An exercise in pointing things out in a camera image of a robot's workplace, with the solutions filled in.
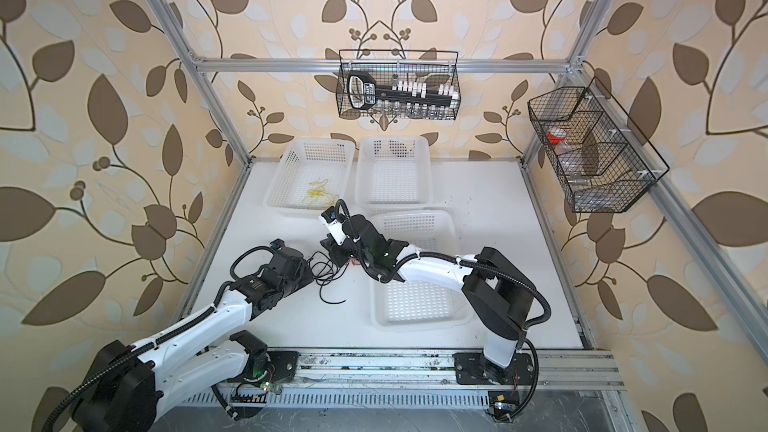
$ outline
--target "white table surface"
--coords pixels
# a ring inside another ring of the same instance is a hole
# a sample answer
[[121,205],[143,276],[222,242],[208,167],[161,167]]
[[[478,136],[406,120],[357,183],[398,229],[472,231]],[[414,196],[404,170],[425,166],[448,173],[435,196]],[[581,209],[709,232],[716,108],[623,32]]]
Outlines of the white table surface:
[[[351,214],[362,210],[353,200],[357,163],[343,196]],[[286,246],[309,257],[323,250],[327,229],[316,218],[284,217],[263,205],[277,168],[276,162],[256,162],[240,202],[227,226],[213,263],[197,296],[195,310],[211,303],[231,263],[245,250],[282,238]],[[537,348],[582,348],[573,317],[552,264],[544,235],[516,162],[433,162],[434,204],[451,214],[461,254],[498,249],[536,285],[552,307],[552,318],[536,325],[528,337]],[[238,275],[253,273],[268,261],[256,252],[237,267]],[[385,332],[374,328],[370,312],[370,281],[360,266],[350,266],[341,279],[327,285],[322,296],[312,283],[284,298],[272,310],[249,322],[251,331],[270,347],[284,348],[482,348],[485,327],[473,320],[430,331]],[[534,301],[530,318],[541,307]]]

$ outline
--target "clear plastic container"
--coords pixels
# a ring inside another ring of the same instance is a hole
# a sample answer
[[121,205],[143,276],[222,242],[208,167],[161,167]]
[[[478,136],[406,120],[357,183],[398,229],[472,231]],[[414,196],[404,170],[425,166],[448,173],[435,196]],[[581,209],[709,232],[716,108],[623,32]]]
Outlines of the clear plastic container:
[[432,203],[429,144],[421,136],[367,137],[360,142],[355,184],[358,206],[377,212]]
[[[387,238],[430,252],[458,254],[451,216],[442,210],[393,212],[371,224]],[[415,331],[466,324],[475,312],[464,294],[427,282],[371,281],[371,320],[382,331]]]
[[[354,156],[355,145],[348,140],[293,139],[266,191],[264,206],[284,216],[316,218],[335,203],[333,197],[343,198]],[[321,189],[322,196],[310,194],[312,189]]]

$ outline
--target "gray metal panel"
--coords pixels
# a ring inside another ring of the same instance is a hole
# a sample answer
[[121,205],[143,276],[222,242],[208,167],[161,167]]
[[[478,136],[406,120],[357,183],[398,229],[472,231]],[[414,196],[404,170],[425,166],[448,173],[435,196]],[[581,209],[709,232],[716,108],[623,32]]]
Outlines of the gray metal panel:
[[[590,77],[580,70],[573,74],[572,80],[577,86],[586,86],[590,82]],[[626,123],[626,116],[618,112],[609,101],[601,97],[598,97],[598,100],[617,123]],[[633,134],[622,133],[644,160],[649,164],[656,163]],[[752,286],[746,282],[725,251],[712,239],[688,203],[672,185],[669,175],[664,176],[656,186],[651,187],[648,193],[680,236],[688,253],[720,293],[723,302],[739,322],[757,353],[768,364],[768,308],[760,301]]]
[[181,65],[187,71],[187,76],[190,78],[195,88],[203,96],[203,99],[208,104],[212,117],[216,120],[219,128],[221,128],[224,137],[232,146],[235,157],[240,162],[247,164],[250,161],[250,154],[243,144],[243,140],[237,133],[234,124],[226,114],[224,106],[219,101],[219,97],[214,91],[214,86],[206,78],[205,74],[198,71],[197,67],[192,61],[192,48],[187,43],[184,32],[181,30],[174,13],[170,10],[170,6],[165,0],[146,0],[149,4],[152,13],[157,17],[160,23],[160,28],[165,32],[165,36],[168,38],[170,45],[174,48],[174,52],[181,61]]
[[614,0],[594,0],[584,18],[584,23],[581,24],[581,30],[576,37],[571,53],[568,55],[568,63],[580,64],[587,56],[594,36],[598,33],[613,2]]
[[[368,62],[392,62],[368,60]],[[445,61],[420,61],[446,63]],[[322,59],[197,59],[200,72],[338,72],[338,60]],[[564,60],[473,60],[460,59],[456,70],[461,73],[565,73]]]
[[208,273],[208,268],[214,261],[216,250],[218,249],[219,244],[221,243],[221,239],[224,236],[226,226],[229,225],[230,218],[232,218],[232,214],[235,212],[235,207],[240,200],[240,194],[243,193],[243,187],[245,187],[245,183],[248,180],[248,175],[250,175],[250,169],[251,164],[245,164],[243,169],[240,170],[240,174],[238,175],[237,180],[232,187],[232,192],[230,193],[230,196],[226,200],[224,208],[221,211],[219,220],[216,222],[214,230],[211,231],[210,236],[208,237],[205,250],[203,250],[203,253],[200,254],[200,258],[197,259],[197,265],[195,266],[195,270],[192,273],[192,279],[184,289],[184,295],[181,296],[181,300],[176,307],[176,312],[174,312],[174,314],[170,317],[170,322],[166,324],[166,326],[175,324],[181,320],[183,316],[191,312],[194,301],[197,298],[197,294],[200,292],[200,287],[203,285],[203,280],[205,280],[205,276]]
[[563,260],[563,255],[561,254],[560,248],[558,247],[558,241],[554,237],[552,227],[549,225],[549,220],[547,220],[547,213],[544,210],[544,206],[539,200],[539,194],[536,192],[536,187],[533,184],[531,173],[528,168],[523,167],[522,164],[520,165],[520,169],[522,172],[523,180],[525,181],[525,186],[528,188],[528,195],[531,197],[533,209],[536,211],[539,225],[542,226],[544,240],[547,243],[547,248],[549,248],[549,254],[552,256],[554,269],[558,272],[560,285],[562,285],[563,293],[565,293],[565,300],[568,301],[568,306],[571,309],[571,313],[576,317],[579,325],[581,325],[581,331],[583,332],[584,338],[587,341],[587,346],[593,348],[595,347],[597,341],[589,327],[589,321],[584,314],[584,308],[581,306],[581,300],[579,300],[579,297],[576,294],[576,289],[574,288],[574,285],[571,281],[571,276],[568,274],[568,267],[565,265],[565,260]]

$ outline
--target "leaf patterned wallpaper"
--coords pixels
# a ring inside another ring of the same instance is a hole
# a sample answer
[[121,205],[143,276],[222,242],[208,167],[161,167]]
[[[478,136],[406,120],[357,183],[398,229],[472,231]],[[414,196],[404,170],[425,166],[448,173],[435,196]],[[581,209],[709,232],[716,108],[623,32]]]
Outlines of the leaf patterned wallpaper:
[[[586,62],[763,302],[766,6],[616,0]],[[768,369],[653,201],[576,215],[543,155],[532,170],[598,345],[616,354],[648,431],[764,429]]]
[[456,50],[563,59],[590,0],[168,0],[197,54],[322,58],[324,50]]
[[39,430],[104,345],[167,325],[240,172],[148,11],[0,0],[7,430]]

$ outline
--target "black wire basket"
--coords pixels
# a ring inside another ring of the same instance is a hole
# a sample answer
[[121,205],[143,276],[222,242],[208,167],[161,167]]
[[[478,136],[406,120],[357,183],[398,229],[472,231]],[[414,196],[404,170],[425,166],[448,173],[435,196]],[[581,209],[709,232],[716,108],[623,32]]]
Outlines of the black wire basket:
[[[600,103],[607,100],[606,88],[594,82],[535,97],[528,112],[573,212],[626,212],[669,165],[618,101],[628,122],[617,125],[610,118]],[[649,164],[630,144],[630,134],[663,165]]]
[[339,116],[456,120],[462,102],[457,61],[458,52],[446,50],[340,50]]

